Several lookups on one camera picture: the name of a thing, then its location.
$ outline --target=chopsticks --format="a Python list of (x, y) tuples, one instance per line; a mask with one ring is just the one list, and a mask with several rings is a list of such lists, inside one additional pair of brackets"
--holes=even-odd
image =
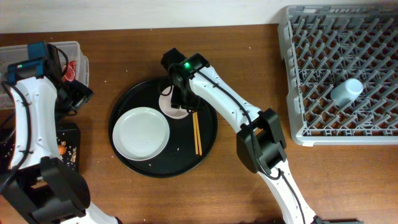
[(200, 141), (200, 129), (198, 121), (198, 113), (194, 112), (192, 114), (193, 118), (193, 135), (195, 137), (195, 154), (201, 156), (201, 141)]

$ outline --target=white plate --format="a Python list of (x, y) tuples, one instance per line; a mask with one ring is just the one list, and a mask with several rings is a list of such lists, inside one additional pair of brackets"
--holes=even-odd
[(113, 144), (131, 160), (144, 161), (157, 156), (169, 141), (170, 128), (157, 110), (140, 107), (125, 112), (113, 128)]
[[(167, 87), (163, 90), (163, 94), (167, 94), (170, 91), (170, 87)], [(188, 112), (185, 109), (175, 109), (171, 107), (172, 93), (169, 96), (160, 96), (159, 97), (159, 107), (164, 114), (173, 118), (173, 119), (182, 119), (188, 116)]]

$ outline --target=round black tray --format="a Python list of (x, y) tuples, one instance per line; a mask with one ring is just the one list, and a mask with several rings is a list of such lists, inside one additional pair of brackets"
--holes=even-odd
[[(125, 92), (114, 106), (109, 119), (109, 140), (114, 153), (131, 170), (149, 177), (173, 177), (183, 174), (197, 166), (209, 153), (217, 135), (217, 114), (207, 104), (207, 108), (198, 112), (200, 137), (203, 155), (195, 154), (193, 137), (193, 119), (188, 115), (183, 119), (172, 119), (163, 114), (159, 108), (159, 92), (157, 86), (163, 78), (144, 81)], [(157, 156), (146, 161), (132, 161), (123, 157), (113, 144), (113, 127), (125, 112), (137, 107), (150, 107), (160, 111), (170, 126), (170, 137), (165, 149)]]

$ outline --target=red packaged item in bin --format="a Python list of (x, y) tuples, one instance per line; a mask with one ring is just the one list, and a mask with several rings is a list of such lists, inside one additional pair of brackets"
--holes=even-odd
[(76, 78), (76, 62), (75, 61), (71, 61), (68, 64), (68, 70), (66, 72), (66, 74), (62, 77), (62, 81), (74, 81), (74, 79)]

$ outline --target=wooden table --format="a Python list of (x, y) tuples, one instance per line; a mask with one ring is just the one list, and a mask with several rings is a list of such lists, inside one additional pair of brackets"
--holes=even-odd
[[(239, 161), (235, 133), (220, 115), (213, 150), (186, 174), (144, 177), (114, 155), (108, 119), (116, 100), (132, 85), (164, 76), (160, 59), (172, 47), (185, 55), (200, 52), (244, 99), (279, 114), (290, 169), (317, 215), (398, 223), (397, 146), (303, 147), (292, 141), (276, 25), (0, 35), (2, 46), (41, 40), (76, 40), (89, 58), (95, 95), (69, 120), (81, 130), (81, 174), (92, 201), (124, 223), (273, 223), (282, 218), (264, 181)], [(6, 113), (1, 112), (2, 120)], [(0, 207), (3, 223), (24, 223), (2, 197)]]

